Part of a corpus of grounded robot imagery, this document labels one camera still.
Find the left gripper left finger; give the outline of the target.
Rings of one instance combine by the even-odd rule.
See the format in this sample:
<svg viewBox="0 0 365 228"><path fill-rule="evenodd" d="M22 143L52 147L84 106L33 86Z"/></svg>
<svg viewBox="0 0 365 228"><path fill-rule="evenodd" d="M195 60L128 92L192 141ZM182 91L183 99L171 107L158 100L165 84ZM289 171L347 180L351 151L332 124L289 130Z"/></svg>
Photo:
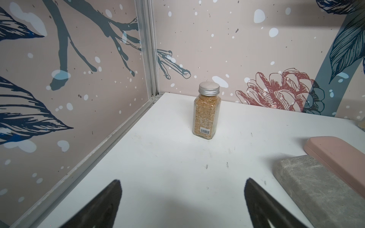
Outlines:
<svg viewBox="0 0 365 228"><path fill-rule="evenodd" d="M114 226L121 198L121 183L113 180L61 228L111 228Z"/></svg>

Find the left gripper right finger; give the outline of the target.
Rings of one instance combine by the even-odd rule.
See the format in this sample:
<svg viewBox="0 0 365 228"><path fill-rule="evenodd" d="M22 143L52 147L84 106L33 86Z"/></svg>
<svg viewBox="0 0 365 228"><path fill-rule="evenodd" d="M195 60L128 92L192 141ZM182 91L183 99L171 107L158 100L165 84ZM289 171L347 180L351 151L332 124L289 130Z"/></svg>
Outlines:
<svg viewBox="0 0 365 228"><path fill-rule="evenodd" d="M246 180L244 196L253 227L270 228L271 225L276 228L306 227L252 178Z"/></svg>

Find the teal case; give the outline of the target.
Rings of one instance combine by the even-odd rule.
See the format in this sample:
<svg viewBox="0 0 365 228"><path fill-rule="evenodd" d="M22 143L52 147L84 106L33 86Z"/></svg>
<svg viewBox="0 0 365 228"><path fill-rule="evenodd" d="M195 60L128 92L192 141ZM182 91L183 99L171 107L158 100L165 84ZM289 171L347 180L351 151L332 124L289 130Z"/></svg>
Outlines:
<svg viewBox="0 0 365 228"><path fill-rule="evenodd" d="M273 175L315 228L365 226L365 200L315 158L280 160Z"/></svg>

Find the pink glasses case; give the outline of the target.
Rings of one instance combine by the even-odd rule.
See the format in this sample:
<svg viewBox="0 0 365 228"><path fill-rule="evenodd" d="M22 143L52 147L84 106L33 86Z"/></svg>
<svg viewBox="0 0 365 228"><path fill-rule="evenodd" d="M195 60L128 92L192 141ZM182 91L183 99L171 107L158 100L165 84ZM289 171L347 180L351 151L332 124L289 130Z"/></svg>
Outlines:
<svg viewBox="0 0 365 228"><path fill-rule="evenodd" d="M311 137L303 149L361 197L365 196L364 153L334 136Z"/></svg>

